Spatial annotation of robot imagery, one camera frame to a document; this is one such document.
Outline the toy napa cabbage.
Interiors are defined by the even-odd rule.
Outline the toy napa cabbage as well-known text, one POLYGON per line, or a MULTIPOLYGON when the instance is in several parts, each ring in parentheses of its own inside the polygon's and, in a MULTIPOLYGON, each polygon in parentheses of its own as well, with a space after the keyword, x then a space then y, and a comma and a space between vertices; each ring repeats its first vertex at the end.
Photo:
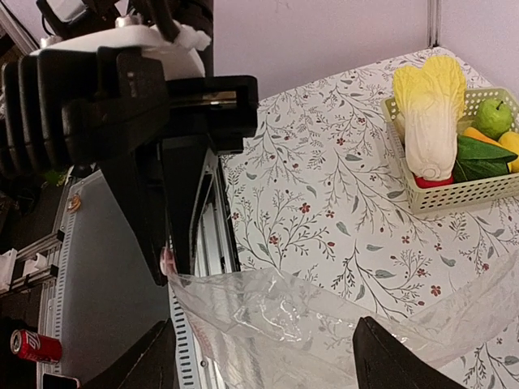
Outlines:
POLYGON ((405 120, 405 160, 414 176, 429 182, 451 177, 465 91, 465 76, 454 58, 434 56, 420 68, 396 70, 393 93, 405 120))

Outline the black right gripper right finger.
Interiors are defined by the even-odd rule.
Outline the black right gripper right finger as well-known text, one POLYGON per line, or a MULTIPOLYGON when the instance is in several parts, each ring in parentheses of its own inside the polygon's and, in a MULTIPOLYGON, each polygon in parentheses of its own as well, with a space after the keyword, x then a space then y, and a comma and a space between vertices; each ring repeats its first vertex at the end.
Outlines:
POLYGON ((353 335, 353 348, 360 388, 461 387, 459 383, 421 361, 370 316, 358 320, 353 335))

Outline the clear zip top bag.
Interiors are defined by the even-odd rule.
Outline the clear zip top bag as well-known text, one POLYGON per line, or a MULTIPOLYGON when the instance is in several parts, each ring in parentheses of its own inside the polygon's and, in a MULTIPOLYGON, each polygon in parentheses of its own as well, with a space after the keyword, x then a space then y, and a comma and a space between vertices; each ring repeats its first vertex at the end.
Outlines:
POLYGON ((518 315, 518 256, 403 321, 388 319, 275 268, 181 275, 161 271, 202 354, 232 388, 342 388, 357 383, 353 335, 370 316, 435 370, 497 336, 518 315))

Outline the yellow toy lemon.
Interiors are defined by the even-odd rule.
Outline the yellow toy lemon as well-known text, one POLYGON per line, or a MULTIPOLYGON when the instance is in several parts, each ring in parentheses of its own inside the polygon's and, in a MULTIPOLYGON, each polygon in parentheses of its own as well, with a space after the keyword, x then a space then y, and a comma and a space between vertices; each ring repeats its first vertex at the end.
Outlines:
POLYGON ((519 171, 519 134, 514 131, 507 131, 498 140, 501 147, 517 155, 517 158, 508 164, 511 173, 519 171))

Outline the red soda can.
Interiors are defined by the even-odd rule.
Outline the red soda can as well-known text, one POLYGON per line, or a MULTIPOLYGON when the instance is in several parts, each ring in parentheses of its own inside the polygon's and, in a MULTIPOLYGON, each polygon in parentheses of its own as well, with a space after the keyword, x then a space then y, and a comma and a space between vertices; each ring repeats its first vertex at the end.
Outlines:
POLYGON ((11 352, 27 361, 57 364, 62 358, 58 339, 28 330, 15 330, 10 340, 11 352))

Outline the green toy leaf vegetable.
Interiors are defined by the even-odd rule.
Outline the green toy leaf vegetable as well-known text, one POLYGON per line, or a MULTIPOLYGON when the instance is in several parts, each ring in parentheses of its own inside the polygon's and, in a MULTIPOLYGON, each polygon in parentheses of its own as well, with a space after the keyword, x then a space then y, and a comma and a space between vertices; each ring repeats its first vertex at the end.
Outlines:
POLYGON ((459 135, 453 180, 461 183, 507 175, 508 165, 517 158, 516 153, 503 147, 459 135))

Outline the floral patterned table mat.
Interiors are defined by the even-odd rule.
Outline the floral patterned table mat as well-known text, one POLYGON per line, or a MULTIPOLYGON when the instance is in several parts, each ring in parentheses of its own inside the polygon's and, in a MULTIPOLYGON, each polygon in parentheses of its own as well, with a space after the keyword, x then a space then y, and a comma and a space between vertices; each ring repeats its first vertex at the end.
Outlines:
POLYGON ((401 66, 440 48, 363 66, 269 97, 243 154, 224 160, 242 269, 277 267, 403 319, 518 246, 518 201, 414 214, 382 101, 401 66))

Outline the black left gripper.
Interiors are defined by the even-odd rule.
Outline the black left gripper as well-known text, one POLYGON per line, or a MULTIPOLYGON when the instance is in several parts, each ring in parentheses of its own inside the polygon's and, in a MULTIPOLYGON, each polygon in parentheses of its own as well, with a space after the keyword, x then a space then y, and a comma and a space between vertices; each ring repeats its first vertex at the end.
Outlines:
POLYGON ((199 223, 214 183, 214 152, 238 154, 244 140, 255 136, 258 80, 166 80, 160 60, 108 47, 97 50, 91 70, 96 91, 62 104, 69 156, 74 162, 107 160, 101 171, 159 286, 166 284, 160 256, 167 204, 177 271, 192 275, 199 223), (162 139, 161 167, 157 147, 145 144, 162 139))

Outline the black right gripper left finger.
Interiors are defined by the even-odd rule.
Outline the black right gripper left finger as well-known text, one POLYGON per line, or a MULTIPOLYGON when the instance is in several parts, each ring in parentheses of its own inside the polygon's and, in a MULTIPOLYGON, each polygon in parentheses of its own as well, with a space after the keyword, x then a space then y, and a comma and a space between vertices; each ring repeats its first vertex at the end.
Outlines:
POLYGON ((160 321, 109 368, 82 388, 176 388, 176 335, 172 320, 160 321))

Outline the red toy food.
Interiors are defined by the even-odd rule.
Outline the red toy food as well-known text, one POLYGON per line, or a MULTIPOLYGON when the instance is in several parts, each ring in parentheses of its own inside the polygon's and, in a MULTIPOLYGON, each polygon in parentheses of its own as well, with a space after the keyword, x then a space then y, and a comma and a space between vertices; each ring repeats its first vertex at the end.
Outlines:
POLYGON ((435 188, 435 187, 441 187, 441 186, 448 186, 453 184, 453 176, 450 175, 447 179, 439 180, 439 181, 433 181, 433 180, 427 180, 424 177, 418 177, 414 175, 414 181, 418 188, 421 189, 429 189, 429 188, 435 188))

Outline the right aluminium frame post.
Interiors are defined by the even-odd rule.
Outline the right aluminium frame post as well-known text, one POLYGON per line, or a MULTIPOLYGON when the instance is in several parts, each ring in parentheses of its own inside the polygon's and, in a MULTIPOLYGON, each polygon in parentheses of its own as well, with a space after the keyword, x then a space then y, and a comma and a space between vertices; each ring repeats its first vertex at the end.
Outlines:
POLYGON ((427 0, 427 47, 432 49, 440 45, 441 1, 427 0))

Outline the pale green plastic basket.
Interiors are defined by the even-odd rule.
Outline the pale green plastic basket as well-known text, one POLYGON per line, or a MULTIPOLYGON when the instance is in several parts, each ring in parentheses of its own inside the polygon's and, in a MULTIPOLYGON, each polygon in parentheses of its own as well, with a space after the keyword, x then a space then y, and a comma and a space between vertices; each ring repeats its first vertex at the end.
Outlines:
MULTIPOLYGON (((472 123, 478 107, 487 98, 501 100, 512 110, 514 123, 511 125, 511 130, 518 131, 517 98, 507 88, 493 87, 467 89, 465 92, 465 110, 463 117, 457 124, 458 133, 462 133, 472 123)), ((516 173, 433 188, 423 189, 418 187, 406 164, 405 147, 401 143, 394 126, 399 114, 397 103, 391 96, 382 100, 380 105, 412 212, 418 214, 443 211, 453 207, 475 205, 518 195, 518 175, 516 173)))

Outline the green toy apple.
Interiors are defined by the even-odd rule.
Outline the green toy apple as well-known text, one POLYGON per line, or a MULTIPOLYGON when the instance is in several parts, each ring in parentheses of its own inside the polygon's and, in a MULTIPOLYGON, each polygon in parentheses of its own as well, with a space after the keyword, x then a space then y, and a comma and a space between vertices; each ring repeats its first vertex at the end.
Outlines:
POLYGON ((479 105, 474 119, 474 127, 495 141, 510 130, 512 124, 512 110, 502 100, 497 99, 484 100, 479 105))

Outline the front aluminium rail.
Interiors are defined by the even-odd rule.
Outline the front aluminium rail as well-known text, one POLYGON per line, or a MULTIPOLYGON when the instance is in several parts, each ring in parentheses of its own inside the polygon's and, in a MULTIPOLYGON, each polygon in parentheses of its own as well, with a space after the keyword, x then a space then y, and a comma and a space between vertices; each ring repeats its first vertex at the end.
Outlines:
POLYGON ((1 253, 1 312, 62 344, 57 364, 7 353, 5 388, 41 388, 48 377, 85 384, 112 366, 153 325, 170 320, 157 369, 172 388, 222 388, 213 361, 202 356, 174 293, 157 285, 135 235, 101 173, 57 189, 82 205, 51 211, 52 231, 1 253))

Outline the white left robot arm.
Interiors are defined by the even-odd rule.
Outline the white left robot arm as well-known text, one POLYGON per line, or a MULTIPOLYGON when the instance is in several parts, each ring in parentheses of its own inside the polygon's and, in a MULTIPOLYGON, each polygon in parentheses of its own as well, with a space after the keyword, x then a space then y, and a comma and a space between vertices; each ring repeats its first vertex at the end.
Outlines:
POLYGON ((211 1, 88 1, 49 45, 1 69, 5 179, 98 165, 156 284, 172 242, 180 273, 194 271, 196 234, 223 155, 258 128, 258 82, 213 74, 211 1))

